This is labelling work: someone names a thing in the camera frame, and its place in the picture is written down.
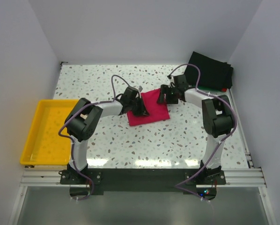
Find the magenta t shirt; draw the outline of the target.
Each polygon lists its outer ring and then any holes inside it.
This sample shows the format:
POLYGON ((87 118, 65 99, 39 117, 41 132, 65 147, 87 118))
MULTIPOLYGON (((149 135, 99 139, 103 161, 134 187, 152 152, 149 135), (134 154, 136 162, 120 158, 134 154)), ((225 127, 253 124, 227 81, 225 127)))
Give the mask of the magenta t shirt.
POLYGON ((157 100, 160 95, 160 89, 151 90, 141 94, 144 106, 147 109, 148 116, 134 116, 132 111, 127 113, 129 126, 134 127, 162 120, 169 120, 169 112, 165 103, 158 104, 157 100))

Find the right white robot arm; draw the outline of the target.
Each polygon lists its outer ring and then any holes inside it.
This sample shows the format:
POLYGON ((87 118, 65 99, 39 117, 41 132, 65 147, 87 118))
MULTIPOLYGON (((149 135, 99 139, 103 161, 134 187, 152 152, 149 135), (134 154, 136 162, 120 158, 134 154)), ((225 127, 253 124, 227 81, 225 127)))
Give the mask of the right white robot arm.
POLYGON ((177 104, 180 100, 201 108, 203 128, 207 133, 206 151, 200 161, 200 168, 186 180, 219 175, 225 141, 237 127, 236 115, 228 96, 216 96, 196 86, 191 87, 186 83, 185 76, 179 75, 174 77, 171 84, 161 85, 157 103, 177 104))

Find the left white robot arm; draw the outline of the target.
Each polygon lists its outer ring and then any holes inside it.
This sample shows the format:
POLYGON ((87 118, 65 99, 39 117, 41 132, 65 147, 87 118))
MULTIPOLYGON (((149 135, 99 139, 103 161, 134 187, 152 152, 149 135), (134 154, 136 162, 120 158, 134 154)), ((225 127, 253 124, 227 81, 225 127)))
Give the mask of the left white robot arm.
POLYGON ((150 115, 139 91, 134 87, 127 87, 124 93, 112 100, 92 103, 86 98, 80 98, 62 127, 67 130, 67 135, 60 135, 71 141, 68 165, 78 174, 86 174, 88 140, 94 134, 100 119, 129 111, 136 117, 150 115))

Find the folded green t shirt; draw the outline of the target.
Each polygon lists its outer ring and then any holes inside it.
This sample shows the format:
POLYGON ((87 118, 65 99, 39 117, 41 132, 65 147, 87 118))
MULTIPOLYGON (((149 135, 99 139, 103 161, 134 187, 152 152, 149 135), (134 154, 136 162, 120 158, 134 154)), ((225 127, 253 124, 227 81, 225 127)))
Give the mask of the folded green t shirt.
POLYGON ((198 89, 205 90, 205 91, 222 91, 222 89, 215 89, 210 87, 198 86, 198 89))

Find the folded black t shirt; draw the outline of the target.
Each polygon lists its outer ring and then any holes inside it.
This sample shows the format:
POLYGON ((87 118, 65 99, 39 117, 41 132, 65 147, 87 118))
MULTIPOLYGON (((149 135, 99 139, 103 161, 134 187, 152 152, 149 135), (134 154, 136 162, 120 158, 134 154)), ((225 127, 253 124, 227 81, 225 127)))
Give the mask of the folded black t shirt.
POLYGON ((189 63, 197 66, 200 70, 200 77, 198 77, 196 68, 186 67, 184 75, 190 85, 198 84, 198 86, 215 89, 230 89, 232 87, 234 69, 230 64, 211 59, 198 52, 192 53, 189 63))

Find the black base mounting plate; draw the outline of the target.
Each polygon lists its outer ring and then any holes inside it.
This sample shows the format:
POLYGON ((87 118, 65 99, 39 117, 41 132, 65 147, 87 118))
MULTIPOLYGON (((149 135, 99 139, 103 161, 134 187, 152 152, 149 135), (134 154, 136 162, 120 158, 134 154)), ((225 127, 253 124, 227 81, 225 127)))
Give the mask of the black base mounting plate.
POLYGON ((59 172, 60 184, 69 185, 71 197, 103 195, 104 192, 177 192, 196 193, 212 200, 217 186, 225 185, 224 171, 205 169, 194 176, 197 169, 95 169, 76 172, 70 166, 59 172))

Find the yellow plastic tray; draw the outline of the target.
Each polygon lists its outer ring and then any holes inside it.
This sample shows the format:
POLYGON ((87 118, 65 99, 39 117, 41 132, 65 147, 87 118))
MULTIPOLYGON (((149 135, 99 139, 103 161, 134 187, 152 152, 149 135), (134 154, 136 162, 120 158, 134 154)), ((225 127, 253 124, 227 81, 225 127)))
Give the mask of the yellow plastic tray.
POLYGON ((70 140, 59 136, 58 132, 77 102, 77 99, 38 102, 20 164, 67 165, 70 140))

